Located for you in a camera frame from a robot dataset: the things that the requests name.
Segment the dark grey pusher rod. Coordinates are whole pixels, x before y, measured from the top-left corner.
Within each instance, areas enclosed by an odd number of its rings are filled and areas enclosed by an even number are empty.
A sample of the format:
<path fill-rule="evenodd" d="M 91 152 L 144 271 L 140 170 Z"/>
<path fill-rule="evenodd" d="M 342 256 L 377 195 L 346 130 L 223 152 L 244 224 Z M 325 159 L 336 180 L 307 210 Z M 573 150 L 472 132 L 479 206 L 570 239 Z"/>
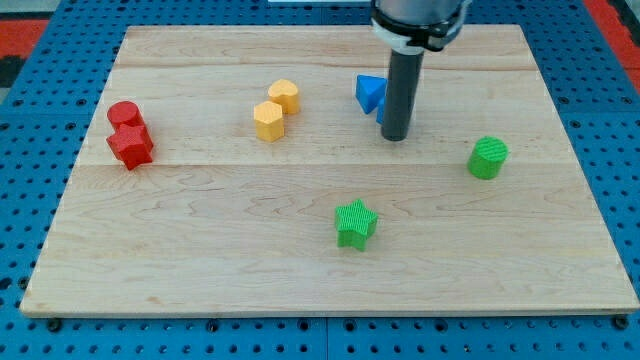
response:
<path fill-rule="evenodd" d="M 389 141 L 406 139 L 413 114 L 424 53 L 391 51 L 381 135 Z"/>

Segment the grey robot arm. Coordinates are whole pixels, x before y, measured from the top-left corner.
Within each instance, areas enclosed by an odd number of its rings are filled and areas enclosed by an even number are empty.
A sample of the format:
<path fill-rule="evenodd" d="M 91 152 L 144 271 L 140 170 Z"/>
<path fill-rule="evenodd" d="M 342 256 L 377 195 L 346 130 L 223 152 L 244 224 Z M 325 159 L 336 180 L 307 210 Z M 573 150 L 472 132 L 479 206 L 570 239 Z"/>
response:
<path fill-rule="evenodd" d="M 471 0 L 373 0 L 374 34 L 390 49 L 381 135 L 407 137 L 424 53 L 440 52 L 460 33 Z"/>

